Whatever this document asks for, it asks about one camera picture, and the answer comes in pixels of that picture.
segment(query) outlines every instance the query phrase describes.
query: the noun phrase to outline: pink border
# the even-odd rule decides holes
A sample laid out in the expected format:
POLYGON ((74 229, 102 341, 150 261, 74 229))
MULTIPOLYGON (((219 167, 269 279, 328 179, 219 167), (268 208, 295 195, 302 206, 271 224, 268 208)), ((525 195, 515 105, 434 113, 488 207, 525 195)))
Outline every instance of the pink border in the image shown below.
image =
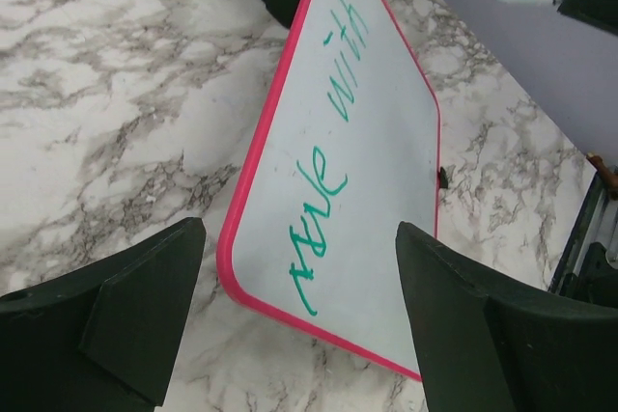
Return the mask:
MULTIPOLYGON (((275 111, 277 109, 277 104, 279 103, 279 97, 281 97, 281 93, 283 91, 283 86, 286 81, 288 71, 290 69, 290 64, 292 62, 292 58, 295 53, 296 45, 298 44, 298 39, 300 37, 300 33, 302 31, 302 26, 305 21, 305 17, 307 16, 307 12, 309 11, 309 5, 311 0, 300 0, 300 4, 298 5, 298 9, 295 14, 294 22, 292 24, 292 28, 290 29, 290 34, 288 39, 286 40, 285 46, 283 48, 283 54, 281 56, 281 60, 279 61, 279 66, 277 67, 277 71, 275 72, 274 78, 272 80, 272 84, 270 86, 270 90, 268 92, 267 101, 264 105, 264 110, 258 122, 257 129, 253 136, 253 141, 251 142, 251 147, 249 148, 249 152, 244 162, 244 166, 240 172, 239 183, 234 192, 234 197, 232 198, 232 202, 230 204, 230 208, 228 209, 227 216, 225 218, 225 222, 223 223, 223 229, 221 231, 221 235, 219 237, 219 242, 217 245, 217 253, 216 253, 216 266, 217 272, 219 275, 219 279, 221 281, 221 285, 227 293, 230 295, 232 299, 237 301, 243 306, 246 306, 252 310, 255 310, 259 313, 264 314, 265 316, 274 318, 278 321, 281 321, 287 325, 291 325, 294 328, 297 328, 303 332, 309 333, 310 335, 322 339, 328 343, 335 344, 345 350, 351 351, 355 354, 358 354, 361 357, 369 359, 370 361, 375 362, 383 367, 391 369, 393 371, 399 372, 405 376, 414 378, 415 380, 421 381, 421 377, 415 371, 410 371, 408 369, 404 369, 403 367, 384 359, 383 357, 377 355, 374 352, 371 352, 361 346, 358 346, 354 343, 351 343, 347 340, 344 340, 337 335, 329 333, 323 330, 320 327, 317 327, 305 320, 302 320, 298 317, 292 316, 284 311, 281 311, 274 306, 269 305, 268 303, 259 300, 258 298, 250 295, 242 287, 240 286, 239 281, 234 274, 234 267, 232 262, 232 249, 234 246, 234 240, 236 238, 236 233, 239 228, 240 217, 242 216, 242 212, 244 211, 244 207, 246 205, 247 198, 249 196, 249 191, 251 190, 251 184, 253 183, 253 178, 255 177, 256 171, 258 169, 258 164, 260 163, 260 158, 262 156, 262 152, 264 151, 264 145, 266 143, 268 132, 270 131, 270 125, 272 124, 272 119, 274 118, 275 111)), ((440 108, 437 103, 437 98, 435 97, 434 90, 427 80, 427 76, 421 69, 414 52, 412 51, 409 43, 407 42, 406 37, 402 33, 401 28, 397 24, 395 20, 395 16, 393 12, 390 10, 390 7, 386 0, 382 0, 384 7, 387 9, 390 14, 393 23, 397 28, 397 31, 401 35, 404 43, 409 50, 410 55, 414 59, 414 63, 418 66, 419 71, 423 75, 425 83, 429 88, 430 92, 435 101, 435 107, 437 108, 437 154, 436 166, 439 167, 439 155, 440 155, 440 108)), ((439 183, 436 182, 435 185, 435 236, 437 236, 437 203, 438 203, 438 190, 439 183)))

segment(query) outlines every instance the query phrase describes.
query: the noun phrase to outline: gray marble vein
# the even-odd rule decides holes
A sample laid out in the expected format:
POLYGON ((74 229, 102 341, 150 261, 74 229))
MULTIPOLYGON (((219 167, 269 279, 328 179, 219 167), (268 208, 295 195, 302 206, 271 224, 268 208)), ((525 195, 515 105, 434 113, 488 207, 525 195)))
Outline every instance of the gray marble vein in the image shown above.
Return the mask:
MULTIPOLYGON (((389 1, 441 105, 439 238, 543 288, 591 168, 442 0, 389 1)), ((0 294, 199 216, 209 243, 162 410, 427 412, 419 383, 218 283, 286 36, 260 0, 0 0, 0 294)))

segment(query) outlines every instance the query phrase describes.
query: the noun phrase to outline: handwritten word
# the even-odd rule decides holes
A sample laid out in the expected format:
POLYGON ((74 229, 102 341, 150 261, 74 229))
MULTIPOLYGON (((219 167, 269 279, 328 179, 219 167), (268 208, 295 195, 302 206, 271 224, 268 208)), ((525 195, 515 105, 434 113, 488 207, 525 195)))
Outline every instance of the handwritten word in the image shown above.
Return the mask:
POLYGON ((302 233, 298 233, 294 226, 290 226, 290 240, 294 245, 296 251, 296 257, 300 264, 300 268, 296 268, 295 264, 290 265, 290 275, 292 276, 296 290, 300 296, 302 304, 311 316, 316 316, 316 311, 305 295, 302 287, 301 280, 311 281, 313 280, 313 269, 309 268, 305 260, 305 253, 311 251, 317 258, 323 258, 326 254, 328 245, 326 244, 326 238, 324 237, 322 227, 320 226, 320 218, 328 219, 330 217, 330 199, 339 195, 339 193, 348 184, 348 175, 346 175, 335 188, 328 188, 324 185, 326 176, 326 157, 319 147, 313 148, 313 176, 309 176, 307 171, 300 165, 300 161, 296 162, 296 167, 302 174, 302 176, 309 182, 313 189, 323 198, 323 208, 320 209, 307 202, 302 204, 303 214, 300 216, 300 222, 302 223, 302 233), (307 217, 304 214, 308 214, 313 222, 313 229, 315 234, 310 230, 307 217))
MULTIPOLYGON (((348 26, 341 21, 341 19, 334 10, 330 10, 330 15, 335 20, 335 23, 337 23, 337 28, 339 28, 340 41, 346 42, 356 61, 360 62, 361 50, 359 49, 356 40, 360 42, 363 48, 366 48, 367 44, 365 43, 365 39, 361 34, 359 25, 362 26, 362 28, 365 30, 365 33, 369 33, 369 29, 367 28, 367 24, 365 24, 365 20, 356 10, 354 5, 349 4, 345 0, 339 0, 339 3, 344 8, 345 14, 348 17, 348 22, 350 23, 350 27, 353 31, 353 35, 355 36, 355 38, 351 38, 348 35, 348 26)), ((324 47, 328 46, 331 43, 332 36, 333 32, 330 31, 326 39, 323 41, 324 47)), ((347 123, 350 120, 350 117, 348 116, 348 108, 346 107, 346 102, 344 101, 344 99, 347 100, 350 104, 354 104, 355 98, 350 83, 348 82, 348 79, 342 71, 341 63, 343 63, 346 71, 348 72, 348 76, 351 78, 354 87, 358 88, 358 82, 356 81, 356 76, 352 71, 350 62, 348 61, 344 51, 340 50, 339 57, 334 59, 334 65, 335 68, 337 68, 337 77, 333 77, 332 74, 328 76, 330 80, 330 86, 332 87, 332 91, 336 95, 336 98, 335 96, 333 96, 333 92, 330 91, 326 92, 326 96, 328 96, 330 103, 335 108, 335 110, 337 110, 337 113, 339 113, 339 115, 347 123)))

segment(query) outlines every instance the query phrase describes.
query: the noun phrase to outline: white marble pattern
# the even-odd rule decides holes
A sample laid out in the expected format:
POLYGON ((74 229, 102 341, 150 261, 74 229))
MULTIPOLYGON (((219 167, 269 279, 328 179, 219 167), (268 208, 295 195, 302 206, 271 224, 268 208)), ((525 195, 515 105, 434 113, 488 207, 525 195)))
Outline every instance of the white marble pattern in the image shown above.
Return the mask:
MULTIPOLYGON (((442 0, 390 1, 441 104, 439 238, 546 286, 592 169, 442 0)), ((217 282, 214 245, 286 35, 259 0, 0 0, 0 294, 197 215, 209 244, 162 410, 426 411, 419 383, 248 312, 217 282)))

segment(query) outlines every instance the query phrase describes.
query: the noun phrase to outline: small whiteboard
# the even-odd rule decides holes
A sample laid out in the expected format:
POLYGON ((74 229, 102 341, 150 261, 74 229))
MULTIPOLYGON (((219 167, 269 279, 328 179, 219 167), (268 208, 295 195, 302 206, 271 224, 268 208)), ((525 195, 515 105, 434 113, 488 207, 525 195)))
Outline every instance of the small whiteboard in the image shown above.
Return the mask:
POLYGON ((226 291, 418 379, 395 235, 435 234, 439 126, 384 0, 301 0, 220 236, 226 291))

